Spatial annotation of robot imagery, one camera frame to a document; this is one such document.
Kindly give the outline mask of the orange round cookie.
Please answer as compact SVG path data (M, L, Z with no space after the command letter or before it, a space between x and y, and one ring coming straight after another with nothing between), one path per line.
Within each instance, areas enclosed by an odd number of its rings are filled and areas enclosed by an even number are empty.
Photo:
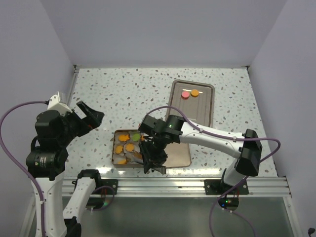
M134 156L138 159L143 159L142 155L140 153L135 152Z
M191 96L193 96L193 97L198 97L198 96L199 96L199 91L198 91L197 89L193 89L193 90L191 91Z
M117 162L118 165L125 165L127 164L127 160L126 159L123 159L123 160L120 160Z

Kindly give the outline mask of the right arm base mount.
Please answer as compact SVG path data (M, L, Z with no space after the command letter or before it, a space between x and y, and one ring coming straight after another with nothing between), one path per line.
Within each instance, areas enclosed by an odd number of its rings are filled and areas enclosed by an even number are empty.
M227 190L232 188L232 186L225 184L222 180L219 179L205 179L204 180L204 189L206 195L221 195ZM229 195L248 195L248 185L247 182L234 188L228 193Z

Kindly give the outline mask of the orange animal cookie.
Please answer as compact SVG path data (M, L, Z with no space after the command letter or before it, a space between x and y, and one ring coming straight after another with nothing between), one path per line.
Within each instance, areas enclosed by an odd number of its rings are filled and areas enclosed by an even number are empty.
M129 140L130 140L130 135L128 135L128 134L121 134L118 136L119 142L125 143L125 142L128 142Z

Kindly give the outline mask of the metal tongs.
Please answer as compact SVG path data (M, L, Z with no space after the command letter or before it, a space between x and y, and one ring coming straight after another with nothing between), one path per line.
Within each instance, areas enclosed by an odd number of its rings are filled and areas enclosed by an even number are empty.
M143 168L145 169L145 165L143 163L143 161L141 159L138 158L127 158L126 159L128 162L133 162L133 163L137 163L143 166ZM145 173L147 173L149 170L152 170L152 167L149 167L147 171L145 171Z

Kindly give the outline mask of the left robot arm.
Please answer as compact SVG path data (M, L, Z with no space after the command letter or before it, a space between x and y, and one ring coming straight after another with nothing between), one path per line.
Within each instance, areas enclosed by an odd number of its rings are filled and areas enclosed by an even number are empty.
M81 236L80 219L89 197L99 193L103 187L97 169L82 170L75 181L73 195L63 208L67 146L76 137L98 128L104 117L103 112L88 107L83 101L77 102L77 106L85 114L84 118L59 102L37 115L37 136L31 142L26 165L36 195L38 237Z

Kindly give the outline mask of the gold tin lid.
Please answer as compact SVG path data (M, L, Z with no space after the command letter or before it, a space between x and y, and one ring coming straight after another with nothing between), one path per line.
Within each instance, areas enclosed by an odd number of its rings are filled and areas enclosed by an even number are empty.
M167 159L163 166L166 168L181 168L191 165L191 154L189 144L171 143L164 149Z

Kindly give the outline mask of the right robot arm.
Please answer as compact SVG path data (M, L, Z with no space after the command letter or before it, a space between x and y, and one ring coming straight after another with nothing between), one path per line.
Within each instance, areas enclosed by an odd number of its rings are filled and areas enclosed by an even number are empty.
M176 115L170 115L166 121L146 115L138 130L148 135L139 145L144 172L165 170L164 163L168 158L165 148L172 143L184 143L218 150L236 159L225 169L220 181L220 188L226 194L235 191L237 184L246 176L256 177L259 174L262 145L254 130L230 133Z

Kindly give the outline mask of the orange round cookie top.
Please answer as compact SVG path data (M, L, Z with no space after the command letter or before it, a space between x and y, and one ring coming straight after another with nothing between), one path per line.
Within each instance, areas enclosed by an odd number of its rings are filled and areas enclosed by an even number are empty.
M191 91L191 96L193 96L193 97L198 97L198 96L199 96L199 91L198 91L197 89L193 89L193 90Z

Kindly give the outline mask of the orange flower cookie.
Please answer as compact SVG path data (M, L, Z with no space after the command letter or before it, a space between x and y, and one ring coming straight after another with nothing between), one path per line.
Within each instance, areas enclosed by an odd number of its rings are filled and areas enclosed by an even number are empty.
M123 146L122 145L117 145L116 148L115 148L115 153L118 154L118 155L123 153Z

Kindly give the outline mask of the aluminium front rail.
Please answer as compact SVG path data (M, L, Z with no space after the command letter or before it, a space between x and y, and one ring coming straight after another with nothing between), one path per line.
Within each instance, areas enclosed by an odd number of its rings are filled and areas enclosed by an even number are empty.
M102 182L111 184L117 197L175 197L201 198L218 197L223 192L212 190L213 183L220 182L220 178L103 178ZM292 196L286 178L259 177L248 178L238 189L227 196L232 197L267 197L288 198Z

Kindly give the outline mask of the green round cookie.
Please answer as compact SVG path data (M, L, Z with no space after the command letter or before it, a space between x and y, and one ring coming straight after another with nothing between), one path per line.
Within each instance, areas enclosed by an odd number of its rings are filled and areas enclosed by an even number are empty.
M135 133L132 136L132 141L138 142L141 139L141 135L139 133Z

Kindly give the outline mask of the gold cookie tin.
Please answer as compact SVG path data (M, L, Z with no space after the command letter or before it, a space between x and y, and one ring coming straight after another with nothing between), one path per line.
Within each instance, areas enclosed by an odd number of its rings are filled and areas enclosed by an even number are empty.
M139 133L141 135L141 139L138 142L134 142L132 141L132 136L135 133ZM119 142L118 141L118 136L121 134L128 134L130 135L130 140L128 142ZM145 141L145 134L139 132L138 130L135 129L128 129L128 130L116 130L114 132L114 136L113 136L113 149L112 149L112 165L116 168L142 168L143 166L137 163L133 163L133 162L128 162L125 165L118 165L117 162L123 159L127 159L127 158L136 158L134 156L134 153L140 153L140 142ZM133 144L135 146L135 150L133 152L127 152L125 150L125 145L126 144ZM116 154L115 153L115 148L117 145L122 145L123 146L123 153L121 154Z

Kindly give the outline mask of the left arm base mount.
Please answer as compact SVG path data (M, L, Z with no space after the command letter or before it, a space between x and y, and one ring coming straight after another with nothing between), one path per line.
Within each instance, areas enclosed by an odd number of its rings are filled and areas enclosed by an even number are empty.
M97 192L97 194L105 197L110 197L117 194L119 181L118 179L102 179L100 182L100 186L102 188Z

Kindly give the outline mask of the pink round cookie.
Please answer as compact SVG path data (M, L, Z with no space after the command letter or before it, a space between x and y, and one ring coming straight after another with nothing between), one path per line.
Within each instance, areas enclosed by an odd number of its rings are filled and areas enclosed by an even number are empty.
M188 99L190 97L190 93L188 91L182 91L181 97L184 99Z

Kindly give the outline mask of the orange swirl cookie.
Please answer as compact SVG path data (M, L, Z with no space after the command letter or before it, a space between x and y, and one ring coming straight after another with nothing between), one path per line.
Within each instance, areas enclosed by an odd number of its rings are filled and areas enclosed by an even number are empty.
M133 144L126 144L125 145L125 150L127 151L127 152L133 152L134 150L135 150L135 146L133 145Z

